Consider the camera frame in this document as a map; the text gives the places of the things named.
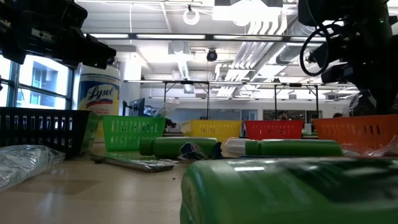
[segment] black basket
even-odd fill
[[[80,155],[93,145],[100,117],[90,111],[0,108],[0,146],[44,145]]]

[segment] window frame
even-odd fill
[[[75,76],[75,70],[73,68],[68,67],[68,86],[67,86],[67,94],[62,95],[56,92],[44,90],[42,88],[37,88],[30,85],[25,85],[19,83],[19,74],[21,71],[21,65],[16,62],[11,62],[10,67],[10,76],[9,80],[1,79],[1,82],[5,85],[8,85],[8,93],[7,93],[7,107],[16,107],[17,106],[17,96],[18,89],[30,90],[36,93],[46,94],[48,96],[54,96],[65,99],[65,110],[72,109],[72,93],[73,93],[73,80]]]

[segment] green basket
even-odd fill
[[[139,151],[141,139],[163,136],[165,118],[103,116],[107,151]]]

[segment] yellow basket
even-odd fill
[[[217,138],[224,143],[229,138],[238,138],[242,121],[190,120],[182,124],[182,132],[188,137]]]

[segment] green container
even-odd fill
[[[163,137],[145,139],[140,143],[140,154],[143,156],[154,155],[162,159],[175,159],[180,156],[180,148],[187,142],[193,142],[203,149],[203,153],[211,157],[213,147],[217,143],[215,138],[191,137]]]
[[[103,116],[107,151],[139,151],[142,139],[163,136],[165,118]]]
[[[268,139],[246,141],[247,156],[342,156],[336,141],[309,139]]]
[[[181,224],[396,223],[398,160],[198,161],[182,178]]]

